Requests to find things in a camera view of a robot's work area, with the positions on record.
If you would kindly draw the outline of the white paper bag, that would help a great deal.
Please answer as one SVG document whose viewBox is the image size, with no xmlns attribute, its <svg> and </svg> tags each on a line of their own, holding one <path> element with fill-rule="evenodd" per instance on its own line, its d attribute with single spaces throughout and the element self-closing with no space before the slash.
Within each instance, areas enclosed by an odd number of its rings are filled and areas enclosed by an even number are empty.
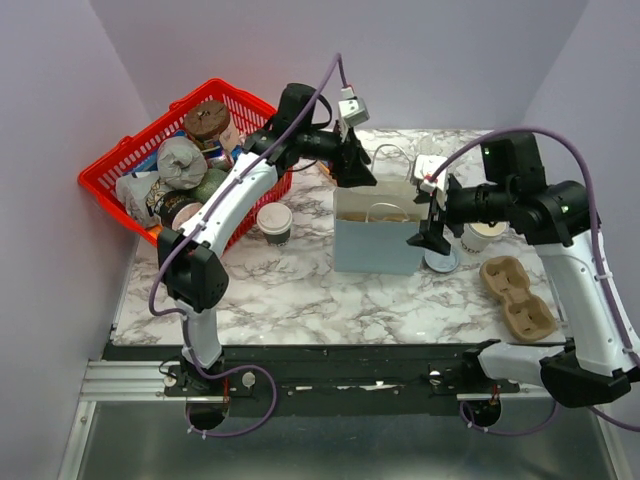
<svg viewBox="0 0 640 480">
<path fill-rule="evenodd" d="M 342 273 L 412 275 L 423 250 L 409 246 L 427 207 L 414 202 L 411 184 L 414 161 L 403 176 L 381 176 L 376 186 L 336 188 L 333 192 L 333 267 Z M 341 213 L 404 213 L 419 216 L 418 223 L 364 223 L 338 220 Z"/>
</svg>

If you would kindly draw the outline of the white coffee cup lid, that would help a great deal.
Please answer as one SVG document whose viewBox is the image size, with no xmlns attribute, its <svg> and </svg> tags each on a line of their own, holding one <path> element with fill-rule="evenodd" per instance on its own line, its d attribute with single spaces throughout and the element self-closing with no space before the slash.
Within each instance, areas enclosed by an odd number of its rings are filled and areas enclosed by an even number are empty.
<svg viewBox="0 0 640 480">
<path fill-rule="evenodd" d="M 280 235 L 290 230 L 293 214 L 285 204 L 272 202 L 260 208 L 256 223 L 264 234 Z"/>
</svg>

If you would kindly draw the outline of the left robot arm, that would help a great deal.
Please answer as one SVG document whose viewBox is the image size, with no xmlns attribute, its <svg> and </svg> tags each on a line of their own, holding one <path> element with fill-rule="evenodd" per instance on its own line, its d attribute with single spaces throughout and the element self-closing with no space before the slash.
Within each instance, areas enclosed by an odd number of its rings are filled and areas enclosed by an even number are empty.
<svg viewBox="0 0 640 480">
<path fill-rule="evenodd" d="M 222 354 L 216 306 L 229 276 L 220 257 L 250 210 L 302 159 L 328 164 L 340 187 L 373 186 L 371 160 L 354 128 L 368 120 L 364 100 L 353 88 L 341 91 L 337 109 L 324 123 L 313 120 L 322 96 L 308 85 L 290 83 L 277 111 L 248 135 L 234 167 L 206 204 L 176 230 L 165 228 L 157 241 L 160 281 L 182 317 L 182 354 L 193 365 L 187 382 L 201 395 L 222 380 L 215 365 Z"/>
</svg>

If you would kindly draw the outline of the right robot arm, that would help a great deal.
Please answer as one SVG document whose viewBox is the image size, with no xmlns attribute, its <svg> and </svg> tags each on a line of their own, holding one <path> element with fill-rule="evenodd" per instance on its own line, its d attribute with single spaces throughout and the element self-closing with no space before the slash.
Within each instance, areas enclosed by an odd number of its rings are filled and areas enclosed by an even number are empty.
<svg viewBox="0 0 640 480">
<path fill-rule="evenodd" d="M 545 388 L 568 408 L 611 403 L 639 379 L 639 336 L 606 262 L 595 188 L 586 161 L 542 127 L 485 134 L 445 159 L 419 156 L 409 178 L 428 213 L 411 246 L 446 255 L 465 224 L 506 222 L 542 261 L 570 338 L 560 347 L 486 341 L 460 367 L 480 392 L 495 380 Z"/>
</svg>

